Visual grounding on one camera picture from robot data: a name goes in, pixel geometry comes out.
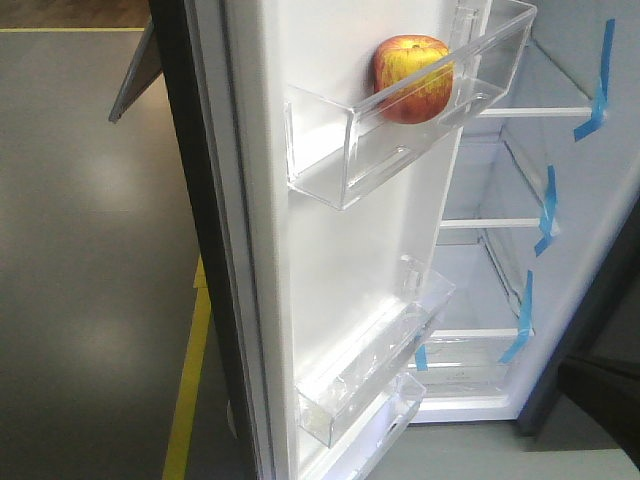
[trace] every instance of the refrigerator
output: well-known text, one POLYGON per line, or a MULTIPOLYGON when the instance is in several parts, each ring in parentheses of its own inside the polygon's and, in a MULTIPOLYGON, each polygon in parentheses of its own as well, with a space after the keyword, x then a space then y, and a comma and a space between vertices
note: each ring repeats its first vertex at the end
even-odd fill
POLYGON ((540 421, 637 198, 640 6, 534 3, 150 1, 250 478, 540 421), (374 93, 407 34, 450 53, 374 93), (449 76, 435 117, 390 118, 449 76))

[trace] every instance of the red apple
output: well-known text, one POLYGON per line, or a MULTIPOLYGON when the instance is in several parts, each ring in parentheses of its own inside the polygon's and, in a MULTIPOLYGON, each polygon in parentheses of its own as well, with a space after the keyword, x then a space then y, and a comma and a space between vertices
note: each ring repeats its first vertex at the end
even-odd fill
MULTIPOLYGON (((382 42, 373 55, 374 90, 379 92, 449 53, 440 40, 426 35, 398 35, 382 42)), ((449 101, 453 64, 430 73, 391 95, 380 106, 397 123, 422 123, 438 115, 449 101)))

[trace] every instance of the yellow floor line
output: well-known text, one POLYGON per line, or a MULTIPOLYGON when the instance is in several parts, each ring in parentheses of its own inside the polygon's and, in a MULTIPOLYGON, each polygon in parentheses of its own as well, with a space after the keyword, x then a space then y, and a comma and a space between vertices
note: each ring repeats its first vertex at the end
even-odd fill
POLYGON ((104 28, 0 28, 0 33, 75 33, 75 32, 143 32, 140 27, 104 28))
POLYGON ((198 288, 162 480, 183 480, 185 476, 210 318, 209 291, 198 288))

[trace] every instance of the gray floor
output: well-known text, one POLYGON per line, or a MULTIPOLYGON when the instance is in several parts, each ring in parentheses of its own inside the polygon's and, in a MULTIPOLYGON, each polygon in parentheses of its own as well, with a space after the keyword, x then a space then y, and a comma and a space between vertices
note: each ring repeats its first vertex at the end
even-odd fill
MULTIPOLYGON (((106 123, 139 34, 0 34, 0 478, 158 479, 197 245, 162 82, 106 123)), ((241 478, 209 338, 188 480, 241 478)), ((637 478, 508 423, 409 429, 373 480, 637 478)))
POLYGON ((508 422, 411 427, 368 480, 634 480, 621 450, 532 452, 508 422))

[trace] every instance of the blue tape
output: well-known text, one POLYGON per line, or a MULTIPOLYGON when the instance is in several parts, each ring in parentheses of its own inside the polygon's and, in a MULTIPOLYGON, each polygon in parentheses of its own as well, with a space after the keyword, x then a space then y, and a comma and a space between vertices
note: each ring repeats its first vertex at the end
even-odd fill
POLYGON ((529 341, 529 333, 531 332, 531 313, 533 304, 533 272, 527 271, 527 286, 524 291, 522 305, 520 305, 520 318, 518 320, 518 336, 514 340, 509 349, 504 352, 500 358, 500 363, 509 363, 513 357, 525 346, 529 341))
POLYGON ((613 47, 613 34, 616 30, 614 18, 607 20, 602 42, 602 54, 600 56, 600 78, 598 88, 593 99, 591 118, 573 131, 575 141, 582 140, 592 134, 604 124, 605 112, 609 105, 609 71, 611 67, 611 49, 613 47))
POLYGON ((539 257, 553 242, 553 221, 556 218, 558 208, 558 193, 556 191, 556 169, 553 165, 547 166, 547 191, 542 205, 542 215, 538 228, 542 232, 542 240, 536 246, 536 257, 539 257))
POLYGON ((427 346, 421 345, 418 351, 416 352, 416 369, 419 372, 424 372, 428 369, 427 367, 427 346))

